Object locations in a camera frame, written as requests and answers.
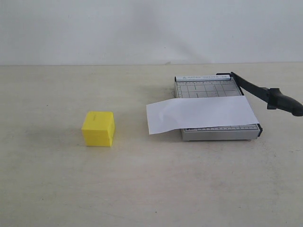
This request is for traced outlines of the yellow foam cube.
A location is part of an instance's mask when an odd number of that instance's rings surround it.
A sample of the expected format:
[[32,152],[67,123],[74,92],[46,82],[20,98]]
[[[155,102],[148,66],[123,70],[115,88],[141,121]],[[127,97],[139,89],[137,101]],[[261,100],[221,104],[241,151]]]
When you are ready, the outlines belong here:
[[90,111],[86,114],[81,132],[86,146],[111,147],[115,128],[113,112]]

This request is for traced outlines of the black cutter blade lever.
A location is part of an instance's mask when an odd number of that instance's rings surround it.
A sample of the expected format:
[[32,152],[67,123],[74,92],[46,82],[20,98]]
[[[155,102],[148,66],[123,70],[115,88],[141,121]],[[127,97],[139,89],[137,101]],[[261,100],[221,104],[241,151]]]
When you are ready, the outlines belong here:
[[284,95],[279,88],[259,87],[234,72],[231,72],[230,75],[234,77],[234,80],[241,88],[265,101],[268,110],[280,109],[297,117],[303,115],[303,105],[297,100]]

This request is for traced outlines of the white paper sheet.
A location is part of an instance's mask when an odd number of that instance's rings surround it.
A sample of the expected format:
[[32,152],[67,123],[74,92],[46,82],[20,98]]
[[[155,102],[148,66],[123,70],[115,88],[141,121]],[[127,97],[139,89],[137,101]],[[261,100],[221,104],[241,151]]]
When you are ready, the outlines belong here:
[[258,124],[245,96],[173,98],[146,106],[149,134],[176,129]]

